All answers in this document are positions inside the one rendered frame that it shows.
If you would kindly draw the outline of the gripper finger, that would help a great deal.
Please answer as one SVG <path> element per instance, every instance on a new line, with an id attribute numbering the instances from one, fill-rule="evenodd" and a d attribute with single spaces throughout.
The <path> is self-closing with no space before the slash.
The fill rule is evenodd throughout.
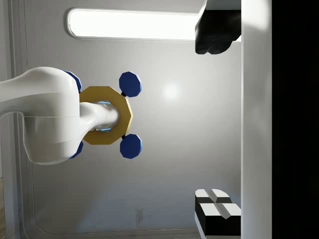
<path id="1" fill-rule="evenodd" d="M 196 190 L 194 218 L 201 239 L 241 239 L 241 209 L 222 190 Z"/>
<path id="2" fill-rule="evenodd" d="M 225 52 L 241 36 L 241 0 L 203 0 L 195 25 L 195 52 Z"/>

